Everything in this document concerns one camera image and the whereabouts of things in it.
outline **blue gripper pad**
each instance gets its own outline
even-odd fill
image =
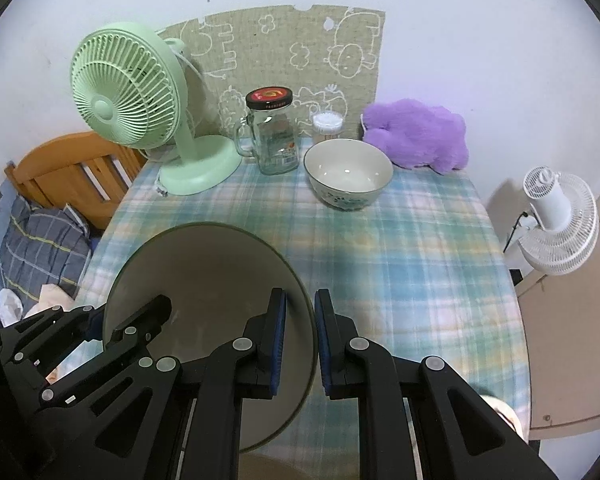
[[[282,348],[284,345],[286,319],[286,294],[280,294],[280,304],[278,305],[278,316],[276,317],[276,331],[273,336],[273,347],[271,351],[271,393],[278,394],[280,386],[280,370],[282,369]]]
[[[327,341],[327,328],[324,324],[324,312],[318,292],[314,296],[315,323],[318,331],[318,357],[320,358],[320,374],[322,375],[322,386],[324,393],[331,394],[331,355],[329,342]]]

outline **green fan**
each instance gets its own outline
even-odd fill
[[[227,137],[194,138],[178,58],[190,62],[178,54],[178,44],[137,23],[107,25],[76,50],[71,86],[80,115],[105,139],[150,150],[173,138],[179,158],[164,163],[158,179],[168,193],[188,195],[229,177],[241,157]]]

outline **wooden chair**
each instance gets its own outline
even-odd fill
[[[94,132],[69,134],[31,150],[20,164],[4,173],[18,192],[44,207],[63,208],[69,203],[95,227],[104,229],[118,208],[128,186],[116,169],[119,160],[131,181],[145,163],[136,150],[103,139]],[[107,200],[84,168],[89,168]]]

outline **beige fabric with animal drawings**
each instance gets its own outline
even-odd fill
[[[343,136],[358,137],[360,113],[373,102],[384,12],[343,6],[258,7],[233,10],[171,25],[162,38],[180,38],[217,103],[219,122],[203,121],[196,134],[231,134],[247,112],[245,95],[263,86],[294,93],[298,129],[311,134],[316,112],[345,117]],[[189,110],[200,117],[200,83],[186,70]]]

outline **electric fan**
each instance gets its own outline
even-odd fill
[[[538,221],[518,240],[526,260],[545,274],[579,268],[598,240],[598,208],[587,183],[539,166],[525,175],[523,189]]]
[[[183,47],[180,40],[163,40],[138,23],[113,23],[84,38],[71,63],[75,104],[96,133],[139,150],[173,138],[179,157],[161,165],[158,179],[176,195],[219,184],[241,160],[227,137],[194,138],[178,60],[195,67],[182,55]]]

